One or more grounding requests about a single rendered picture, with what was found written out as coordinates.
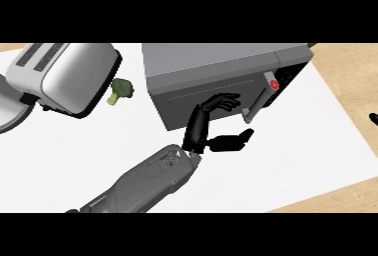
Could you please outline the green broccoli floret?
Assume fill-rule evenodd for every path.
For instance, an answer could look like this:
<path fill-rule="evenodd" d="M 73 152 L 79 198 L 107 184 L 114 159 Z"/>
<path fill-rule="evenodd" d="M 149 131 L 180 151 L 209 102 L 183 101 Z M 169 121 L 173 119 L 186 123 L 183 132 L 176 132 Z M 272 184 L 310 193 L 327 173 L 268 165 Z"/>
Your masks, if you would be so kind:
<path fill-rule="evenodd" d="M 114 105 L 120 98 L 132 98 L 135 89 L 129 80 L 117 78 L 111 83 L 113 94 L 107 100 L 110 105 Z"/>

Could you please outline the grey round pan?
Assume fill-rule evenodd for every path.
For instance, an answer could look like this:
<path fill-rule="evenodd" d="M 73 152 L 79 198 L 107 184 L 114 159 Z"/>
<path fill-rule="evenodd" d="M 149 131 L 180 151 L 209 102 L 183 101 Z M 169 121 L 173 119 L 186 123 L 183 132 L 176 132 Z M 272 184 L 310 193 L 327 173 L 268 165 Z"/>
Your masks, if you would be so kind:
<path fill-rule="evenodd" d="M 34 109 L 24 104 L 22 93 L 9 85 L 6 77 L 0 74 L 0 134 L 9 132 L 27 119 Z"/>

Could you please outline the silver toaster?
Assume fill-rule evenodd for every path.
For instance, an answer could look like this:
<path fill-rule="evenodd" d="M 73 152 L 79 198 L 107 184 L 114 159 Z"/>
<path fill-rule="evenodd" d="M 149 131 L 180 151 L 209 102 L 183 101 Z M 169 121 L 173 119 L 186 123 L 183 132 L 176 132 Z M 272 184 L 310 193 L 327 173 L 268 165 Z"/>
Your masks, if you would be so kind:
<path fill-rule="evenodd" d="M 93 111 L 123 57 L 111 43 L 28 43 L 8 71 L 20 102 L 79 119 Z"/>

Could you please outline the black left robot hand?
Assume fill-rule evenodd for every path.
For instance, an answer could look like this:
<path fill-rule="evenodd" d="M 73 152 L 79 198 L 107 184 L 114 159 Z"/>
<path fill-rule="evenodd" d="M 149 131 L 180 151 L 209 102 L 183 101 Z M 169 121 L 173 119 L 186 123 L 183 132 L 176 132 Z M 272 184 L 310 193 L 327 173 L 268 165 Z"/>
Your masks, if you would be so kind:
<path fill-rule="evenodd" d="M 192 110 L 182 149 L 192 153 L 203 154 L 206 147 L 213 152 L 240 151 L 245 147 L 245 143 L 254 134 L 254 130 L 248 128 L 240 135 L 220 135 L 209 138 L 210 114 L 216 109 L 232 111 L 241 105 L 240 94 L 217 93 Z"/>

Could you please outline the grey microwave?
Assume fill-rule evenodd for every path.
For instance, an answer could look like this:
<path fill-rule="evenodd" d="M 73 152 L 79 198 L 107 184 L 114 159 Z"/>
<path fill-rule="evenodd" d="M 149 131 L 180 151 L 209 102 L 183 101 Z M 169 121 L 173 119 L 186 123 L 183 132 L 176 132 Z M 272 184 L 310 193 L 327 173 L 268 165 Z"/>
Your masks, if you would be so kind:
<path fill-rule="evenodd" d="M 176 130 L 188 125 L 197 104 L 217 93 L 240 94 L 241 105 L 231 112 L 216 110 L 210 118 L 243 116 L 263 91 L 263 74 L 272 71 L 279 90 L 269 107 L 313 52 L 303 43 L 145 43 L 142 56 L 148 92 L 166 129 Z"/>

